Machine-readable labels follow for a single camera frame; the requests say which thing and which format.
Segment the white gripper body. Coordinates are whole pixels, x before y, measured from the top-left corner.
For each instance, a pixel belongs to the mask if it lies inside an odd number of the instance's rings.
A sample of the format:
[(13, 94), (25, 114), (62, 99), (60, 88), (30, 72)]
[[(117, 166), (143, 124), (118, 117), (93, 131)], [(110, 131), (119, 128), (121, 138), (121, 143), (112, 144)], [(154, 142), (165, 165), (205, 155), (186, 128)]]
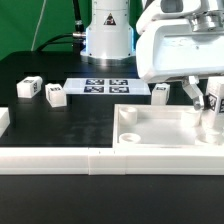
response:
[(136, 45), (139, 77), (147, 83), (224, 73), (224, 31), (193, 32), (187, 19), (149, 24)]

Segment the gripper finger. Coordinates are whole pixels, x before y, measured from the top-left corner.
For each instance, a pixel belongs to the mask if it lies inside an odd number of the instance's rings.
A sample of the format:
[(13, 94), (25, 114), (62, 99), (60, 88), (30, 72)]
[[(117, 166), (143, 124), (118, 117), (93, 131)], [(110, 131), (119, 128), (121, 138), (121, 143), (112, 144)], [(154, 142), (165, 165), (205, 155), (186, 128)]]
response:
[(183, 90), (192, 99), (195, 110), (204, 108), (203, 93), (198, 87), (199, 78), (197, 76), (187, 76), (182, 81)]

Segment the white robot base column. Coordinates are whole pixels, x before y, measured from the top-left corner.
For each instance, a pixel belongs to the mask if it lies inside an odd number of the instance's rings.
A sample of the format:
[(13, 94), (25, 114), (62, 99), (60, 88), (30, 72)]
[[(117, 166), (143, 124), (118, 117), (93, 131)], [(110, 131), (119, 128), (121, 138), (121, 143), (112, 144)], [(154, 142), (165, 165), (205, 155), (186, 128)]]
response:
[(134, 30), (129, 24), (130, 0), (92, 0), (92, 21), (86, 29), (84, 62), (118, 66), (135, 61)]

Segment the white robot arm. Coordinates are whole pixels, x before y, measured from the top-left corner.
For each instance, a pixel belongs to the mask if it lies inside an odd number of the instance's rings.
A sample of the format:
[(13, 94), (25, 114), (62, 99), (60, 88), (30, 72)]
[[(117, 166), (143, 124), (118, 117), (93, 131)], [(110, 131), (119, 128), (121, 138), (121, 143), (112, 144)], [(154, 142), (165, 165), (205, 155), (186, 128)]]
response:
[(197, 110), (201, 79), (224, 75), (224, 0), (153, 0), (136, 24), (136, 64), (147, 83), (180, 81)]

